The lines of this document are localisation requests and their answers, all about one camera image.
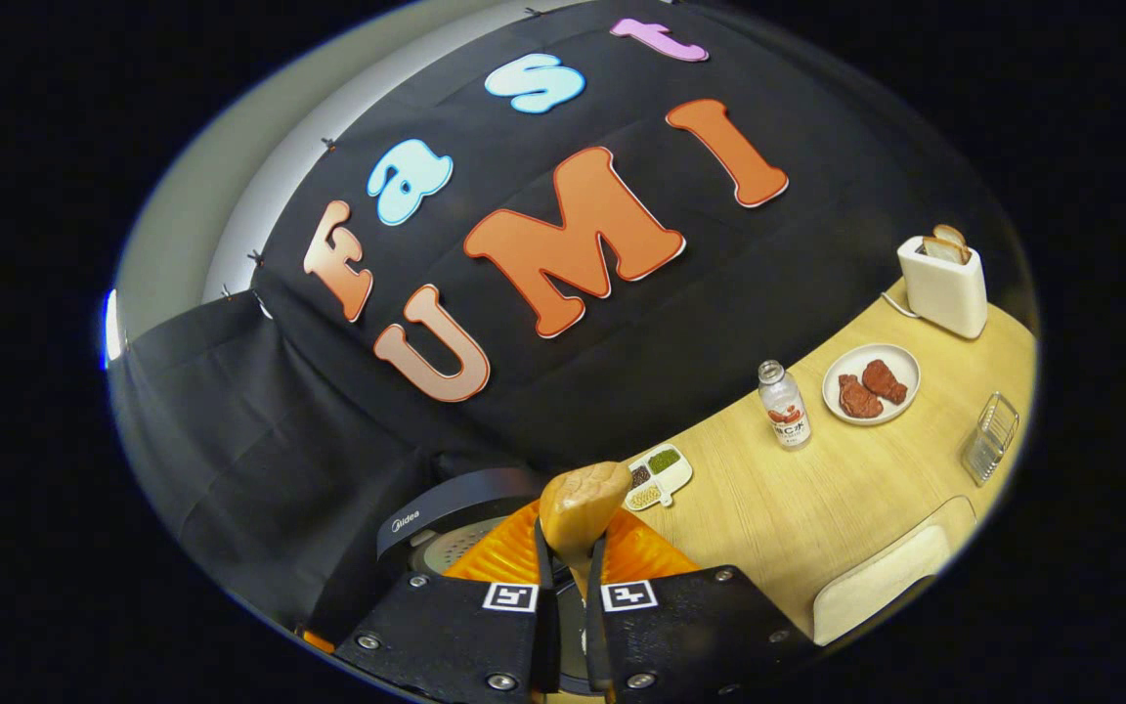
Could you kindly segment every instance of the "wooden table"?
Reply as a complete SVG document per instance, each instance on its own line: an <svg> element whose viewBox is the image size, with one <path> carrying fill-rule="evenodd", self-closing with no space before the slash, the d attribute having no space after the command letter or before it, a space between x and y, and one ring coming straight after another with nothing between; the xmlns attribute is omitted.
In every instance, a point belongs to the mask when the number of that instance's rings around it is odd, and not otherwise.
<svg viewBox="0 0 1126 704"><path fill-rule="evenodd" d="M887 293L908 308L906 282L899 279ZM919 359L920 391L888 422L850 425L823 404L823 374L843 353L873 342L897 345ZM673 494L671 507L655 505L637 516L697 564L741 567L802 632L813 635L816 595L947 500L965 496L974 508L977 522L962 535L969 537L983 525L1019 457L1036 360L1033 333L992 303L983 332L965 339L902 315L876 297L789 367L807 407L810 445L796 452L779 447L751 369L750 393L665 438L692 464L692 480ZM977 487L960 455L993 391L1019 410L1019 429L993 476ZM548 701L595 699L560 693Z"/></svg>

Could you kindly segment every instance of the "spice tray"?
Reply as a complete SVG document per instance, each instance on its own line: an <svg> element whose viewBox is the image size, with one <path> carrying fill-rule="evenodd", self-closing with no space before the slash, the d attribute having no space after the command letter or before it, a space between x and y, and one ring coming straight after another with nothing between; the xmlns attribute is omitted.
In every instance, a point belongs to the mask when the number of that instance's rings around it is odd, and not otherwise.
<svg viewBox="0 0 1126 704"><path fill-rule="evenodd" d="M683 452L670 442L633 460L628 464L628 471L632 472L635 484L628 490L628 496L625 496L625 508L629 511L643 511L654 504L670 507L671 494L688 484L692 478L692 465L685 460Z"/></svg>

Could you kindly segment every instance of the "green powder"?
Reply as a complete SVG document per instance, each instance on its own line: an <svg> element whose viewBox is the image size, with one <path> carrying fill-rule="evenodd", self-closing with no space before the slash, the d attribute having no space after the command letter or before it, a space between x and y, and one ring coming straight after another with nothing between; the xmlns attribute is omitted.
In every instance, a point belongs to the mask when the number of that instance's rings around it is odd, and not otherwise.
<svg viewBox="0 0 1126 704"><path fill-rule="evenodd" d="M658 472L670 467L679 458L680 454L676 449L664 449L660 452L660 454L653 455L653 457L649 458L649 471L656 474Z"/></svg>

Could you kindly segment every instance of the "plastic bottle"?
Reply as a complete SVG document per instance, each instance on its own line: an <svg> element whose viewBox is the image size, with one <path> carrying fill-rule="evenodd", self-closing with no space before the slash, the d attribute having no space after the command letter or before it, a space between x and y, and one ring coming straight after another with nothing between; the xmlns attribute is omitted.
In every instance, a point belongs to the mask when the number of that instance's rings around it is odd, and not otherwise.
<svg viewBox="0 0 1126 704"><path fill-rule="evenodd" d="M759 400L772 420L776 439L786 449L799 449L811 440L811 421L794 375L776 359L759 365Z"/></svg>

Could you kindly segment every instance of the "screw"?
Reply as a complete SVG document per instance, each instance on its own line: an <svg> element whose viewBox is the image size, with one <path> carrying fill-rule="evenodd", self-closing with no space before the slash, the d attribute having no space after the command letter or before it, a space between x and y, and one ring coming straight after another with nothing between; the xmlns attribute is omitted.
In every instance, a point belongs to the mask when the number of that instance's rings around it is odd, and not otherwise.
<svg viewBox="0 0 1126 704"><path fill-rule="evenodd" d="M515 689L515 686L519 685L518 681L515 681L513 677L504 676L504 674L501 672L494 674L494 676L489 676L485 679L485 684L500 692L512 690Z"/></svg>
<svg viewBox="0 0 1126 704"><path fill-rule="evenodd" d="M637 672L635 676L628 678L628 686L631 689L645 689L647 686L654 684L654 676L649 672Z"/></svg>

